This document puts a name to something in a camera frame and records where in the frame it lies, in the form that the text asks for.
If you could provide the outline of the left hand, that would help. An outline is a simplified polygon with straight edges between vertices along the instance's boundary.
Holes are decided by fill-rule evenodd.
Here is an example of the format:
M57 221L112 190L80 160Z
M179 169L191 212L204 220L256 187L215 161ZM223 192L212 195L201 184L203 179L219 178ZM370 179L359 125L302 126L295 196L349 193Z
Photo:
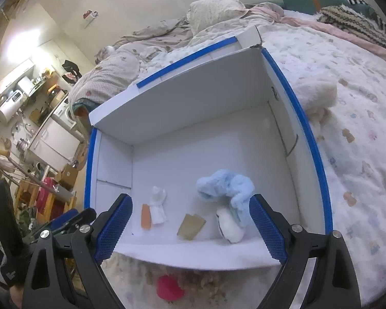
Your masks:
M17 308L22 308L24 288L21 285L13 285L10 287L10 299Z

